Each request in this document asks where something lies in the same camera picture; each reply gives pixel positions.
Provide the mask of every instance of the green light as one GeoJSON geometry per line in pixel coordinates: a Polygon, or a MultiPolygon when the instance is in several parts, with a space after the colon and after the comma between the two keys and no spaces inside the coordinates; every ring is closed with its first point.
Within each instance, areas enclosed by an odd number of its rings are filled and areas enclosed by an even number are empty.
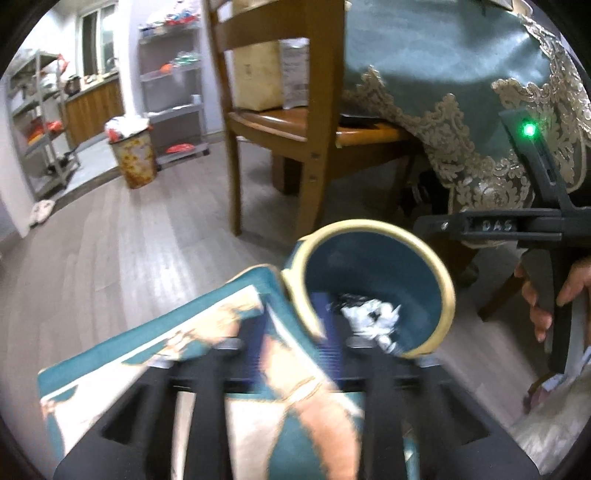
{"type": "Polygon", "coordinates": [[[538,131],[538,126],[536,124],[527,123],[523,126],[523,134],[525,137],[532,138],[535,137],[535,134],[538,131]]]}

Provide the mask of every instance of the wooden chair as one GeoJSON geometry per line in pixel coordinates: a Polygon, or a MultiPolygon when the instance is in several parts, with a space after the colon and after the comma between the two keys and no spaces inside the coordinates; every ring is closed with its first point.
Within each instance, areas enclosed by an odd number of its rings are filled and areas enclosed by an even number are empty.
{"type": "MultiPolygon", "coordinates": [[[[303,164],[297,237],[313,231],[322,212],[329,181],[412,154],[417,141],[407,131],[383,123],[375,128],[340,128],[343,83],[345,6],[343,0],[275,0],[220,22],[217,11],[227,0],[203,0],[209,14],[207,34],[220,84],[230,180],[230,226],[241,233],[241,135],[276,155],[303,164]],[[309,107],[261,113],[232,105],[224,52],[284,38],[310,39],[309,107]]],[[[408,176],[406,158],[392,196],[408,176]]]]}

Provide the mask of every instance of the yellow rim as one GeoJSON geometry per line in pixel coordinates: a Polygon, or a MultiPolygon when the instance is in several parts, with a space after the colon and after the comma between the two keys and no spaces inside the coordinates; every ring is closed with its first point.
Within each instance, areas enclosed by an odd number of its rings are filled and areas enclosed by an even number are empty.
{"type": "Polygon", "coordinates": [[[453,316],[456,311],[456,294],[449,272],[441,259],[425,242],[400,227],[376,220],[344,220],[327,225],[304,237],[305,241],[295,253],[291,267],[281,272],[285,286],[291,294],[295,311],[308,333],[315,340],[325,338],[324,327],[316,316],[306,292],[304,282],[306,263],[320,244],[326,242],[329,238],[348,232],[375,232],[388,235],[408,245],[427,263],[435,275],[441,291],[441,317],[435,331],[427,341],[403,356],[414,358],[434,351],[441,344],[452,326],[453,316]]]}

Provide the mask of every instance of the kitchen counter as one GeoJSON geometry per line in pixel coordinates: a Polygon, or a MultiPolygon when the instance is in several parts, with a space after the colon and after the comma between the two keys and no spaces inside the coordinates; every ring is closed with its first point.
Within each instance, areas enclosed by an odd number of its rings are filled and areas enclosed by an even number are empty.
{"type": "Polygon", "coordinates": [[[76,100],[78,97],[81,97],[82,95],[90,93],[92,90],[95,90],[95,89],[97,89],[109,82],[114,82],[115,80],[119,80],[119,73],[115,73],[103,80],[99,80],[98,82],[93,82],[90,85],[82,85],[83,89],[81,91],[79,91],[77,94],[72,95],[71,97],[68,97],[66,99],[66,103],[76,100]]]}
{"type": "Polygon", "coordinates": [[[75,146],[101,134],[108,120],[124,114],[119,74],[92,83],[69,97],[66,113],[75,146]]]}

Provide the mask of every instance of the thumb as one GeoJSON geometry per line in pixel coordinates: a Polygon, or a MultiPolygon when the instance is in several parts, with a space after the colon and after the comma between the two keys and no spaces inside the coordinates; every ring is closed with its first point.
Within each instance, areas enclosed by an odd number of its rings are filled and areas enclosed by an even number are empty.
{"type": "Polygon", "coordinates": [[[562,307],[580,295],[585,287],[591,286],[591,257],[584,258],[573,264],[569,276],[558,297],[556,305],[562,307]]]}

